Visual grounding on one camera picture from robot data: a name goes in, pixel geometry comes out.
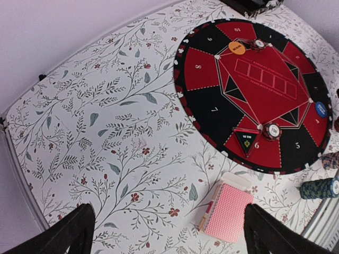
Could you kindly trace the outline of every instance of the wall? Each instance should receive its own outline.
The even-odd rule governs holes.
[[[338,0],[285,0],[284,3],[339,51]]]

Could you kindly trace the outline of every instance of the red and black mat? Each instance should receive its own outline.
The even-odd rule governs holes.
[[[238,55],[229,44],[246,51]],[[294,173],[312,165],[328,144],[332,107],[324,80],[300,48],[267,26],[231,19],[197,27],[179,47],[174,77],[194,126],[248,168]],[[272,122],[281,130],[273,141],[263,133]]]

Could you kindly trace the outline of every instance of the table surface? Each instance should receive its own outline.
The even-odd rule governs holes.
[[[177,97],[173,60],[181,40],[215,19],[244,19],[217,0],[168,7],[105,35],[31,88],[7,114],[17,157],[53,225],[77,204],[96,213],[93,253],[246,253],[198,233],[225,172],[252,183],[255,203],[301,233],[321,200],[302,200],[302,182],[333,177],[317,161],[292,175],[254,172],[215,150]],[[257,17],[315,63],[337,117],[335,50],[285,6]],[[332,134],[327,152],[337,151]]]

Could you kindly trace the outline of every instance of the blue button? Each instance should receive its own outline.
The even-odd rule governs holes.
[[[316,103],[316,111],[321,118],[327,117],[327,109],[326,109],[324,103],[317,102]]]

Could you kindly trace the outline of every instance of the poker table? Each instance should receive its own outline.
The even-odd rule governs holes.
[[[246,253],[243,236],[197,231],[227,172],[332,248],[321,241],[333,245],[336,200],[297,187],[336,174],[318,158],[339,147],[338,62],[283,5],[248,20],[217,0],[181,2],[86,46],[9,109],[16,174],[43,228],[91,203],[93,253]],[[272,123],[278,139],[264,134]]]

